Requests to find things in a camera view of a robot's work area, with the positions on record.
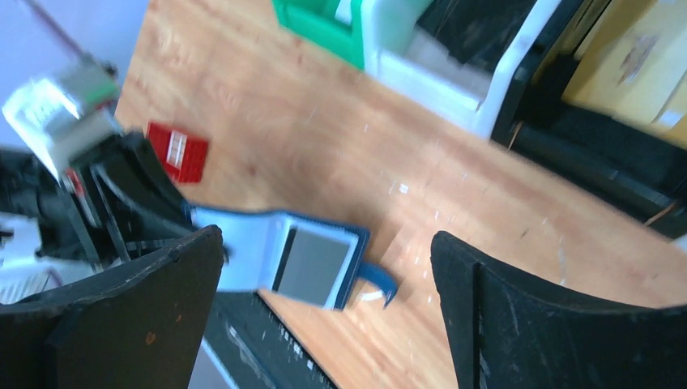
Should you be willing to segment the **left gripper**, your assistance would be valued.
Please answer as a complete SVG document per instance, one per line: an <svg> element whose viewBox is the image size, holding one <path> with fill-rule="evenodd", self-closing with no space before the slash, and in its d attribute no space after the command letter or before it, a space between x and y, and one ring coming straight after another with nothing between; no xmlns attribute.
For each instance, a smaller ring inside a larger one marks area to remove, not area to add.
<svg viewBox="0 0 687 389"><path fill-rule="evenodd" d="M189 206L140 132L107 138L101 183L114 197L116 220L128 237L184 237L195 227ZM70 194L31 152L1 149L1 212L38 223L40 257L101 261Z"/></svg>

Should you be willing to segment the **grey card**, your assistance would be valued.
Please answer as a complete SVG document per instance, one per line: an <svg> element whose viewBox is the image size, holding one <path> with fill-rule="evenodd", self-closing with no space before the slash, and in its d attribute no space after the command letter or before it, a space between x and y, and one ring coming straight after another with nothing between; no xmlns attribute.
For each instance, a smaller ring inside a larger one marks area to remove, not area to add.
<svg viewBox="0 0 687 389"><path fill-rule="evenodd" d="M314 306L333 308L354 242L351 237L289 229L271 290Z"/></svg>

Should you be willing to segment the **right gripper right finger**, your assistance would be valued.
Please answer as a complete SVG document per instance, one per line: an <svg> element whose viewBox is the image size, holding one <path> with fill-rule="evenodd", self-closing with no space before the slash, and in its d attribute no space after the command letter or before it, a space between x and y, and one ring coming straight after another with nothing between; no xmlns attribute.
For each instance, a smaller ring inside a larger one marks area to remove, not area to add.
<svg viewBox="0 0 687 389"><path fill-rule="evenodd" d="M609 301L448 232L431 264L461 388L683 388L686 308Z"/></svg>

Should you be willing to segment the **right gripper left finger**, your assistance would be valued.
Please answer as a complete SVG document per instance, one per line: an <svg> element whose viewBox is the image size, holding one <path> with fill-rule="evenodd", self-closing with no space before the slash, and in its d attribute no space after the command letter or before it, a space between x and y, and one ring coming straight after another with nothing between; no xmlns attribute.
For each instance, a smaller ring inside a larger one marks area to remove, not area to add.
<svg viewBox="0 0 687 389"><path fill-rule="evenodd" d="M2 387L187 387L223 263L211 225L2 306Z"/></svg>

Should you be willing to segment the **blue card holder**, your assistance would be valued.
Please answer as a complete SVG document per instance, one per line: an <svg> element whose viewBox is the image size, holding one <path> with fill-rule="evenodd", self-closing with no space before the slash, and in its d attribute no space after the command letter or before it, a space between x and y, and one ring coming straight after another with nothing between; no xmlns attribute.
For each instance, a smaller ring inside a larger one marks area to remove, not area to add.
<svg viewBox="0 0 687 389"><path fill-rule="evenodd" d="M358 280L375 285L389 305L398 283L365 261L371 232L365 227L285 210L238 212L195 205L194 225L220 228L228 262L217 285L222 293L271 290L281 296L342 310Z"/></svg>

